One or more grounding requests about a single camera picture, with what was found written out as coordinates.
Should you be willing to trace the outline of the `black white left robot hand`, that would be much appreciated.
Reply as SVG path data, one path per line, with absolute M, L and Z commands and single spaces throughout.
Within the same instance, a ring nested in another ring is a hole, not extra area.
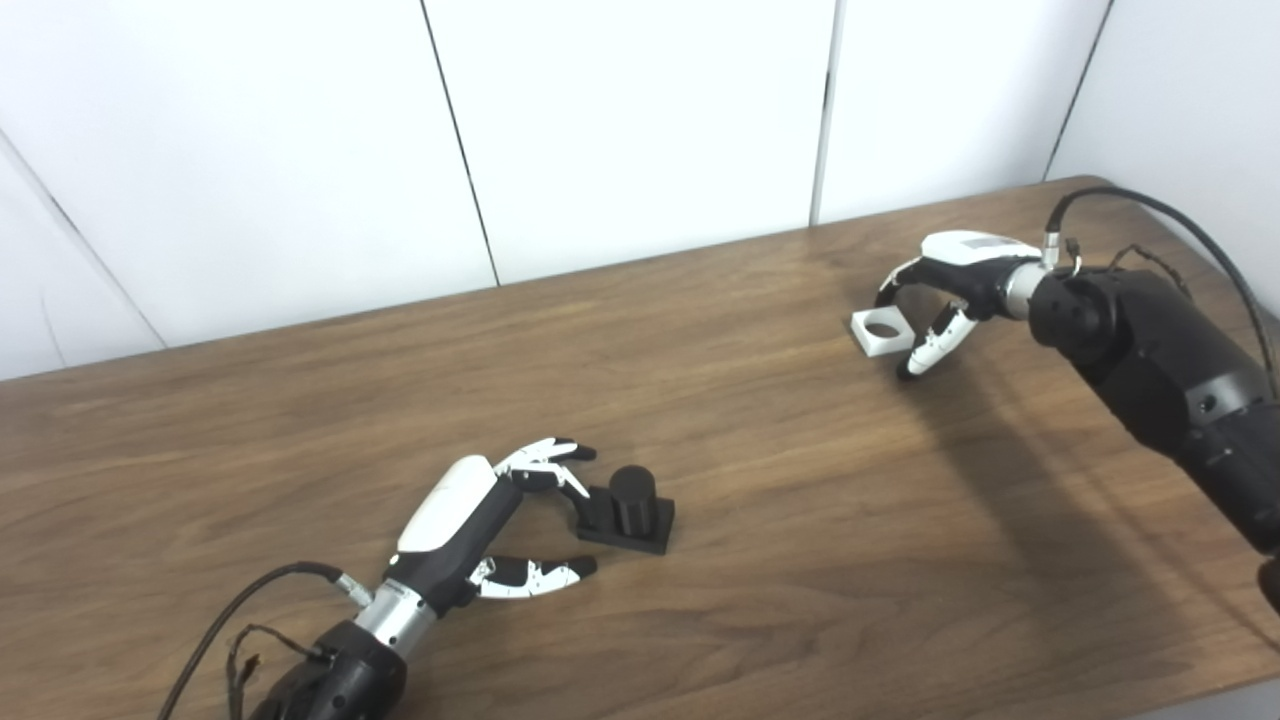
M 420 503 L 396 544 L 384 578 L 420 597 L 438 618 L 475 597 L 521 600 L 562 591 L 596 571 L 593 556 L 538 561 L 488 556 L 526 495 L 556 489 L 585 511 L 590 495 L 568 469 L 596 451 L 570 438 L 539 439 L 499 462 L 462 457 Z

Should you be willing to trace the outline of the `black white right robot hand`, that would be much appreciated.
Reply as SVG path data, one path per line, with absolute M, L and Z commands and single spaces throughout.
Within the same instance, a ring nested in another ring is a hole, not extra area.
M 1025 320 L 1030 297 L 1050 273 L 1042 251 L 1019 240 L 977 231 L 942 231 L 922 241 L 918 258 L 895 268 L 881 284 L 876 307 L 897 292 L 923 284 L 954 299 L 896 368 L 914 380 L 951 354 L 979 323 L 995 316 Z

